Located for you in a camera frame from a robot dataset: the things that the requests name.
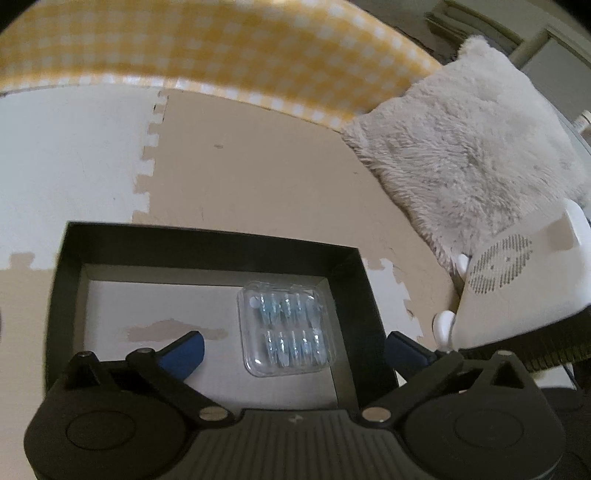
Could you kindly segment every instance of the floor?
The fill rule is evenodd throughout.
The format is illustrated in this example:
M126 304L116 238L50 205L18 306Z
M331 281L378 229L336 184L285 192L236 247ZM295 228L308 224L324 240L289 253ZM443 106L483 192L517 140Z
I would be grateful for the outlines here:
M32 478L21 439L44 394L47 302L68 220L357 246L384 329L430 347L431 318L457 303L402 212L324 127L195 93L63 87L0 98L0 145L4 479Z

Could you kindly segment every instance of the ribbed black surface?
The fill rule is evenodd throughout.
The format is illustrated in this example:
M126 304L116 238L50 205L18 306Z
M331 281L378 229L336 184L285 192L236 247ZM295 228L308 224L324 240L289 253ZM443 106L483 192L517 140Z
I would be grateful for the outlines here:
M591 358L591 307L533 332L460 353L465 358L488 360L498 350L515 353L530 372Z
M247 410L236 425L198 435L178 480L427 480L396 438L347 412Z

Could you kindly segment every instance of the stain on mat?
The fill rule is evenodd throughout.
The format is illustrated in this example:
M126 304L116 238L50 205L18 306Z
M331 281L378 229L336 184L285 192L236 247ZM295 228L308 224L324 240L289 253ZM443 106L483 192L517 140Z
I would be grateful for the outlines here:
M199 330L206 340L222 340L228 336L228 332L223 328L204 328L198 325L179 322L175 319L160 320L146 327L134 326L126 329L127 340L130 342L176 340L191 330Z

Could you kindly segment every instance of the white knob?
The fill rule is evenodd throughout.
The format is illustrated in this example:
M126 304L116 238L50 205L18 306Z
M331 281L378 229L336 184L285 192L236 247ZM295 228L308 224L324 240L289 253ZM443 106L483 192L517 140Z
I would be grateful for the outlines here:
M452 328L456 321L456 314L445 310L435 315L433 319L433 336L437 349L442 352L452 350Z

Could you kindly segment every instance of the speaker grille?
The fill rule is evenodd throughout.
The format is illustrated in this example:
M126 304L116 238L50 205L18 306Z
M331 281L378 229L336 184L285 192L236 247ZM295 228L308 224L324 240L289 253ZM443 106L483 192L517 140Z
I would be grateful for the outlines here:
M531 247L531 240L518 233L499 240L470 269L468 285L478 294L508 285L523 271Z

